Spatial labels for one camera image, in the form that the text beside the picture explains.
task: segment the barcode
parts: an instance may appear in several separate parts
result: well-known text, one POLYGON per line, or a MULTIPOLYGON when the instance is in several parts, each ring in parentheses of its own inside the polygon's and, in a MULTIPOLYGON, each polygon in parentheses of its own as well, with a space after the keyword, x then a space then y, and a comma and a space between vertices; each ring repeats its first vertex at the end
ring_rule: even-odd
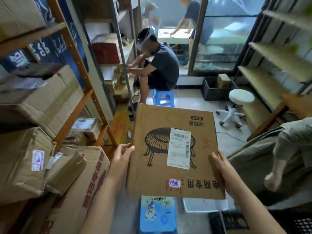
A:
POLYGON ((180 137, 180 138, 188 138, 187 135, 181 135, 181 134, 178 134, 178 133, 172 133, 172 136, 175 136, 175 137, 180 137))
POLYGON ((189 154, 190 154, 190 142, 186 142, 185 157, 189 157, 189 154))

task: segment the bare leg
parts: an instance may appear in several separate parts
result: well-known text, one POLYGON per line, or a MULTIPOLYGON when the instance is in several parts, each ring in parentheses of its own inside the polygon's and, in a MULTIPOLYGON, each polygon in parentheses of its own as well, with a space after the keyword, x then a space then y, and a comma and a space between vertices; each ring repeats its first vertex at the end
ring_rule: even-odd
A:
MULTIPOLYGON (((191 58, 191 52, 193 48, 194 39, 189 39, 189 57, 191 58)), ((188 69, 190 61, 188 61, 187 65, 184 66, 185 69, 188 69)))
MULTIPOLYGON (((142 61, 139 65, 140 68, 144 68, 145 61, 142 61)), ((141 92, 141 100, 140 103, 146 104, 146 99, 149 94, 149 85, 148 85, 148 77, 147 75, 140 75, 140 92, 141 92)))

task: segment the cable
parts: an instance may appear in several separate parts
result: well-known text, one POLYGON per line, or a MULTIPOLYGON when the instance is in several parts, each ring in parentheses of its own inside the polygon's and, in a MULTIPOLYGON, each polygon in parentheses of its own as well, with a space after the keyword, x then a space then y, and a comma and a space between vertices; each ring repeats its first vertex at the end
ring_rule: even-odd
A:
POLYGON ((226 133, 226 132, 217 132, 217 134, 227 134, 228 136, 232 137, 233 139, 236 139, 236 140, 238 140, 238 141, 240 141, 242 143, 246 143, 245 141, 242 141, 242 140, 240 140, 238 138, 235 138, 234 136, 232 136, 232 135, 230 135, 229 133, 226 133))

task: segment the floor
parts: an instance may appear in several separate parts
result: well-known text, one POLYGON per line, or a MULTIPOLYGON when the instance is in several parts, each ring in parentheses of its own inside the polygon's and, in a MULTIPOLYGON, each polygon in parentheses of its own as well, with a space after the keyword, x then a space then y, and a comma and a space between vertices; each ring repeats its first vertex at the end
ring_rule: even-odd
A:
MULTIPOLYGON (((240 129, 235 128, 235 123, 227 121, 223 126, 219 121, 223 118, 216 114, 217 109, 224 109, 229 102, 207 102, 203 99, 201 91, 197 89, 176 89, 175 107, 193 110, 211 111, 214 113, 218 146, 226 156, 229 156, 239 149, 250 135, 248 126, 243 122, 240 129)), ((149 93, 147 104, 153 104, 153 91, 149 93)), ((126 195, 121 190, 115 207, 114 219, 111 227, 111 234, 132 234, 137 233, 138 211, 140 197, 126 195)), ((234 202, 227 196, 229 209, 234 208, 234 202)), ((211 233, 210 225, 206 214, 185 214, 182 206, 182 199, 176 199, 177 205, 177 226, 179 234, 202 234, 211 233)))

